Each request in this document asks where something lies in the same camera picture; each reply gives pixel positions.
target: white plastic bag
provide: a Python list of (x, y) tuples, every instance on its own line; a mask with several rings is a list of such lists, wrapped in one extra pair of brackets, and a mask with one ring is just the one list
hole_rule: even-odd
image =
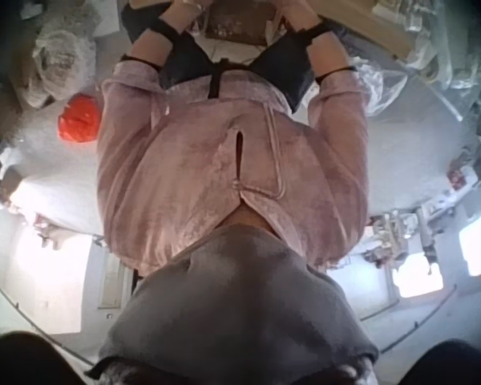
[(76, 94), (95, 77), (95, 43), (67, 30), (38, 38), (33, 56), (45, 90), (57, 100)]
[(366, 94), (366, 115), (377, 116), (390, 106), (406, 86), (408, 75), (401, 71), (382, 70), (369, 60), (352, 58), (352, 65)]
[(57, 100), (66, 99), (95, 77), (96, 45), (92, 38), (99, 17), (87, 2), (55, 7), (47, 15), (33, 52), (43, 86)]

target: black wristband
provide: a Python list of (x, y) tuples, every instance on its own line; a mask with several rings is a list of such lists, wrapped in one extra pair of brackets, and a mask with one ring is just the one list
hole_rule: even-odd
[(308, 47), (312, 44), (313, 40), (317, 36), (320, 36), (321, 34), (325, 34), (330, 31), (331, 27), (329, 26), (329, 23), (325, 20), (317, 24), (316, 26), (310, 28), (309, 30), (299, 30), (298, 32), (296, 32), (296, 36), (305, 47)]
[(157, 66), (156, 64), (150, 63), (147, 60), (142, 60), (142, 59), (134, 58), (132, 56), (128, 56), (127, 54), (121, 56), (120, 62), (127, 62), (128, 60), (132, 60), (134, 62), (144, 63), (147, 66), (150, 66), (151, 68), (153, 68), (157, 72), (159, 72), (161, 70), (161, 66)]
[(181, 34), (179, 34), (177, 30), (160, 18), (157, 18), (150, 24), (150, 30), (163, 35), (173, 46), (176, 45), (181, 38)]
[(315, 80), (316, 80), (316, 82), (319, 83), (319, 85), (321, 85), (322, 81), (323, 81), (324, 79), (326, 79), (328, 76), (330, 76), (330, 75), (332, 75), (332, 74), (335, 74), (335, 73), (337, 73), (337, 72), (340, 72), (340, 71), (358, 72), (358, 70), (356, 69), (355, 66), (343, 67), (343, 68), (338, 68), (338, 69), (335, 70), (335, 71), (328, 72), (327, 74), (321, 75), (321, 76), (319, 76), (318, 78), (315, 78)]

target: plastic bag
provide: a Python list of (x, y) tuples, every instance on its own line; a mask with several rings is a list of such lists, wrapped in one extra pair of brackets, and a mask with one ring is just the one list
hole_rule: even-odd
[(366, 94), (367, 116), (377, 116), (390, 106), (408, 81), (405, 72), (382, 70), (369, 60), (352, 58), (351, 63), (358, 70), (357, 76)]
[(95, 77), (92, 31), (98, 16), (91, 4), (56, 8), (36, 39), (33, 58), (42, 84), (57, 100), (66, 99)]
[(85, 143), (96, 140), (101, 111), (94, 98), (78, 94), (59, 117), (59, 137), (68, 142)]

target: person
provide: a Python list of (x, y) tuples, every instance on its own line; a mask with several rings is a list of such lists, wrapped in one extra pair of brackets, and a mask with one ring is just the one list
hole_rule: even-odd
[[(133, 44), (103, 84), (98, 198), (107, 244), (144, 280), (94, 379), (374, 377), (378, 349), (319, 271), (366, 222), (362, 93), (328, 22), (274, 3), (292, 30), (248, 66), (213, 63), (185, 32), (212, 0), (123, 10)], [(306, 126), (290, 114), (313, 81)]]

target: gray shirt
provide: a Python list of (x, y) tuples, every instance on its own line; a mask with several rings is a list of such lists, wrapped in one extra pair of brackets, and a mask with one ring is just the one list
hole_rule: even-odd
[(100, 351), (112, 356), (190, 379), (291, 383), (378, 350), (336, 282), (234, 225), (143, 281)]

